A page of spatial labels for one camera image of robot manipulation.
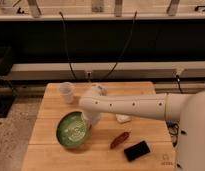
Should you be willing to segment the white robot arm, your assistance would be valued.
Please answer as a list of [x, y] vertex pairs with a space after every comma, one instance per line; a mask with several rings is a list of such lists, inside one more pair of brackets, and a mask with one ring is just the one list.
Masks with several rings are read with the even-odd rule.
[[205, 91], [107, 96], [100, 86], [91, 86], [79, 106], [89, 125], [97, 123], [101, 113], [178, 121], [175, 171], [205, 171]]

